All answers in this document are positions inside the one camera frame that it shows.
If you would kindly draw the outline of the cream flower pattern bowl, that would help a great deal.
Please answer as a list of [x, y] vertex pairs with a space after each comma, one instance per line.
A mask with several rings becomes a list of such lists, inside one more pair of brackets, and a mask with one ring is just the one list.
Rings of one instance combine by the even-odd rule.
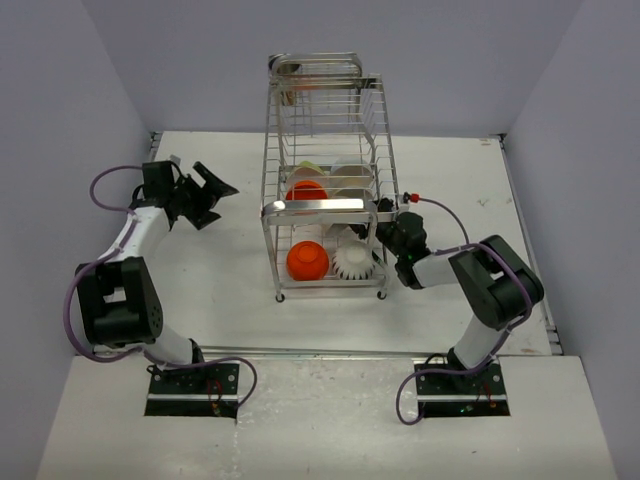
[[323, 230], [325, 238], [358, 240], [359, 235], [351, 224], [331, 224]]

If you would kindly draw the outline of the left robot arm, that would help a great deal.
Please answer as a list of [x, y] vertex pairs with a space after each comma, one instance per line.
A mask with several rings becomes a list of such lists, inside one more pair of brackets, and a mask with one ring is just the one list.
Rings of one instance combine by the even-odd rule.
[[202, 163], [193, 169], [201, 183], [182, 173], [175, 156], [138, 166], [142, 182], [120, 210], [123, 229], [98, 259], [77, 267], [63, 304], [64, 330], [79, 354], [112, 363], [142, 353], [173, 369], [187, 393], [206, 385], [206, 362], [195, 340], [166, 325], [147, 259], [179, 218], [202, 230], [219, 219], [217, 203], [239, 192]]

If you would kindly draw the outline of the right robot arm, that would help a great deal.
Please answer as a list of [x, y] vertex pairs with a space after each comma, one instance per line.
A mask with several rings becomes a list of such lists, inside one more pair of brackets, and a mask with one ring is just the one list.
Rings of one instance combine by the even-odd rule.
[[395, 258], [401, 284], [412, 290], [458, 285], [472, 310], [472, 318], [447, 354], [448, 385], [467, 393], [511, 332], [530, 317], [545, 295], [538, 276], [499, 235], [473, 242], [459, 216], [444, 203], [405, 193], [409, 203], [428, 203], [447, 212], [461, 229], [464, 243], [434, 250], [427, 245], [423, 217], [404, 211], [375, 226], [378, 242]]

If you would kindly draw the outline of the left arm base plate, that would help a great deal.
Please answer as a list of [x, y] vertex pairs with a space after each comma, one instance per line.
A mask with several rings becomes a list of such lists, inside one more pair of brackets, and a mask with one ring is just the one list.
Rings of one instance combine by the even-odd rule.
[[145, 416], [237, 418], [238, 362], [186, 370], [149, 365], [147, 372], [150, 383]]

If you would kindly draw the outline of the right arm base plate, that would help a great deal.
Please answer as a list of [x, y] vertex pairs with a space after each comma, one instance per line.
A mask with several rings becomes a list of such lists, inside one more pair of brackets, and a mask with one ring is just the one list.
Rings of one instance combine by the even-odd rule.
[[415, 379], [423, 418], [502, 417], [511, 414], [502, 369], [494, 362], [475, 376], [430, 374]]

